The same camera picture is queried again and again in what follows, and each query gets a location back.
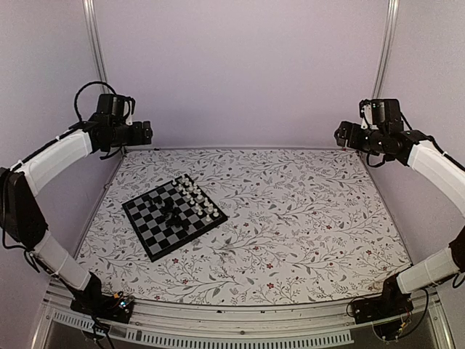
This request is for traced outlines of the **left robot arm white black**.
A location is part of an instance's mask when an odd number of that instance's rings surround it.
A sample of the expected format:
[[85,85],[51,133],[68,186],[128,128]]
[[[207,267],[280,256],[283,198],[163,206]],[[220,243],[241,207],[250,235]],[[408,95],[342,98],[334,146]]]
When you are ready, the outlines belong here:
[[73,125],[13,167],[1,168],[1,237],[14,241],[2,241],[4,249],[22,250],[32,268],[43,268],[61,280],[93,316],[108,309],[110,297],[102,294],[99,278],[79,265],[50,233],[36,197],[77,161],[97,151],[149,145],[152,136],[149,121],[119,121],[113,126],[88,121]]

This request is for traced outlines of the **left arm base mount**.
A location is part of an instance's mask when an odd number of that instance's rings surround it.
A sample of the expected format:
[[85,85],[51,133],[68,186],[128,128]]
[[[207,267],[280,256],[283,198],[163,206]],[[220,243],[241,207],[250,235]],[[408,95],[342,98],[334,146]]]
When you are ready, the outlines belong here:
[[94,318],[127,324],[134,309],[134,297],[123,292],[112,295],[81,292],[74,296],[70,309]]

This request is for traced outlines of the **black white chessboard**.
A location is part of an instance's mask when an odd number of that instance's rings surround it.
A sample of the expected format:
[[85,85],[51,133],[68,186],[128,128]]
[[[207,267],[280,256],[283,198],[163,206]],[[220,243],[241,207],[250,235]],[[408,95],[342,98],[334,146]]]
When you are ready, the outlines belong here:
[[128,200],[122,208],[152,262],[228,220],[188,174]]

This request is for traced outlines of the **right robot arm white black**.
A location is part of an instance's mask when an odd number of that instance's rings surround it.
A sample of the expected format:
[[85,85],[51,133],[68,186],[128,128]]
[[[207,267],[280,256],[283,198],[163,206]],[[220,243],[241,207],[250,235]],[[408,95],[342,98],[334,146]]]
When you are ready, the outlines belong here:
[[[364,129],[359,124],[343,121],[334,132],[337,145],[367,153],[385,155],[424,176],[464,213],[464,170],[441,152],[432,138],[418,130],[384,134],[379,129]],[[404,303],[403,294],[439,284],[464,272],[464,231],[447,247],[420,263],[388,278],[389,290],[376,301],[376,311],[392,316]]]

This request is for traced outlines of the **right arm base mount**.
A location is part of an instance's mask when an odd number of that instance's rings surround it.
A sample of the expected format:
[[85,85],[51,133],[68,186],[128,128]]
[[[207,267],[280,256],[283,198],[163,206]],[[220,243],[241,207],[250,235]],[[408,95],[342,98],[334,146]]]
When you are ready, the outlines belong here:
[[374,334],[384,342],[398,340],[411,322],[413,303],[409,296],[391,302],[382,296],[356,297],[346,313],[356,324],[372,324]]

